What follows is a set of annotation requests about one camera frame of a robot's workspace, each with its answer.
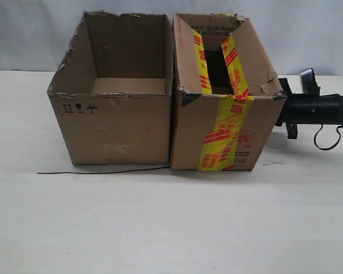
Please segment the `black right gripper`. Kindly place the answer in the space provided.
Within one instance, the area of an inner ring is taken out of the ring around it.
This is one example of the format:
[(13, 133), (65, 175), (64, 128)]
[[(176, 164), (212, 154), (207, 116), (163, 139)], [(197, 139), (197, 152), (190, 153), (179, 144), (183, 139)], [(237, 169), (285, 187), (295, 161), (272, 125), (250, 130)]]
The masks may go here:
[(298, 124), (319, 124), (317, 118), (317, 105), (319, 96), (292, 93), (287, 78), (279, 79), (286, 95), (286, 101), (276, 121), (280, 127), (285, 123), (288, 139), (297, 139)]

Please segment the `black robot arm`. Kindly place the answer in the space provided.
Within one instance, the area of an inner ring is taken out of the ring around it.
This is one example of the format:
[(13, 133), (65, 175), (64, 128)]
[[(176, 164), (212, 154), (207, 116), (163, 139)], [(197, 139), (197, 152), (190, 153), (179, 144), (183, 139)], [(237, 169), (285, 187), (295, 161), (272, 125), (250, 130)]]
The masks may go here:
[(297, 139), (299, 124), (343, 126), (343, 95), (321, 95), (314, 78), (301, 78), (302, 93), (291, 91), (287, 78), (279, 79), (286, 95), (276, 126), (285, 124), (288, 139)]

